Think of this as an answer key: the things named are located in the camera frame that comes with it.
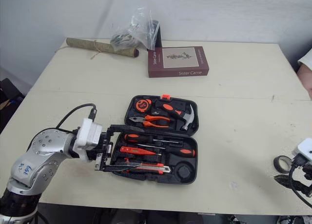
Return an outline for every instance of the plastic bag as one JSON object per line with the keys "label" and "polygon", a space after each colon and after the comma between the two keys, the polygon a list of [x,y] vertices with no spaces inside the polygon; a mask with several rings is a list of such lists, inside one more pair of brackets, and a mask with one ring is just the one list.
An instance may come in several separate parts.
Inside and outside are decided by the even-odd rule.
{"label": "plastic bag", "polygon": [[115,51],[138,46],[141,42],[147,49],[155,50],[159,22],[152,20],[152,12],[145,7],[138,8],[132,15],[128,28],[112,36],[111,45]]}
{"label": "plastic bag", "polygon": [[123,29],[112,36],[110,43],[116,52],[122,49],[137,47],[140,44],[140,41],[132,37],[128,30]]}

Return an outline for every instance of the black tape roll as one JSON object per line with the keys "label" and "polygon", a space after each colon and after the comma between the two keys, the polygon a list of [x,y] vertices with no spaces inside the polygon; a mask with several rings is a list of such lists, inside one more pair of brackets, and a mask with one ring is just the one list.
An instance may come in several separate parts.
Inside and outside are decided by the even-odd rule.
{"label": "black tape roll", "polygon": [[[280,164],[280,161],[285,162],[288,168],[283,168]],[[273,164],[278,172],[282,174],[288,174],[292,166],[292,160],[287,156],[278,156],[274,158]]]}

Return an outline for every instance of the white sleeve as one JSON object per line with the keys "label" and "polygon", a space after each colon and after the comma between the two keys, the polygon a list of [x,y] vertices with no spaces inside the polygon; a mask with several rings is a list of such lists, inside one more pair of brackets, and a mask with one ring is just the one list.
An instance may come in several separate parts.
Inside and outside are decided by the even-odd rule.
{"label": "white sleeve", "polygon": [[298,60],[298,64],[305,64],[310,70],[312,70],[312,49],[300,60]]}

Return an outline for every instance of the white wall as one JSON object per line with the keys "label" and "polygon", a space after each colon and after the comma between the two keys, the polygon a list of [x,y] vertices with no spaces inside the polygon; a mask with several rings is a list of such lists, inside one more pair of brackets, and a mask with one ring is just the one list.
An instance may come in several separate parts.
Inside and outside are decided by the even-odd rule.
{"label": "white wall", "polygon": [[32,85],[66,37],[109,38],[142,5],[163,40],[278,42],[291,64],[312,47],[312,0],[0,0],[0,66]]}

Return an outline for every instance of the book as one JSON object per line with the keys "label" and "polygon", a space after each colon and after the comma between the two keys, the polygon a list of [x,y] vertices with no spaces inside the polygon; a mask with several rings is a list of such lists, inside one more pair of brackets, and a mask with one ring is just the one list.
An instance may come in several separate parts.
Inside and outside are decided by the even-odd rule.
{"label": "book", "polygon": [[150,78],[205,76],[209,66],[204,49],[196,47],[156,47],[148,51]]}

